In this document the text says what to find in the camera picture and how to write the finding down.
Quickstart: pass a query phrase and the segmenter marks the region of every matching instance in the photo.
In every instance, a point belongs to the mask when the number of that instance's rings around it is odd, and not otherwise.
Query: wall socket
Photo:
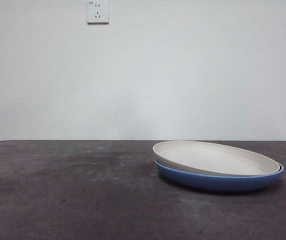
[[[109,1],[87,0],[87,24],[109,23]]]

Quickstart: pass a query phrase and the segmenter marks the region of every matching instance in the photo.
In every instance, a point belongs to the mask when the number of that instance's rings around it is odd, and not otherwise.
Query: blue plate
[[[284,167],[279,163],[280,169],[277,172],[257,176],[216,176],[204,175],[180,171],[168,168],[158,161],[155,161],[158,170],[174,182],[193,188],[206,189],[221,192],[240,192],[262,189],[274,183],[283,173]]]

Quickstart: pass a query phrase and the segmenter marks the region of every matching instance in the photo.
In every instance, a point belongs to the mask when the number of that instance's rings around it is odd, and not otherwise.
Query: white plate
[[[201,141],[164,141],[153,147],[164,166],[197,174],[257,176],[279,170],[279,164],[264,155]]]

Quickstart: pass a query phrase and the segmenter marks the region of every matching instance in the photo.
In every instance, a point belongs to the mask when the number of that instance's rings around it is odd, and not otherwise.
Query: gray countertop
[[[212,141],[285,166],[254,192],[161,176],[159,141],[0,141],[0,240],[286,240],[286,141]]]

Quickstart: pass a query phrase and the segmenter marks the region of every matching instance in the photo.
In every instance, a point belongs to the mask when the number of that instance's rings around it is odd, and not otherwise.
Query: ceramic plate
[[[162,165],[196,174],[257,176],[279,170],[269,157],[209,142],[164,141],[154,145],[153,151]]]
[[[155,161],[158,170],[167,178],[193,188],[221,192],[240,192],[262,189],[274,183],[283,173],[284,167],[279,164],[277,172],[259,176],[214,176],[180,171],[163,166]]]

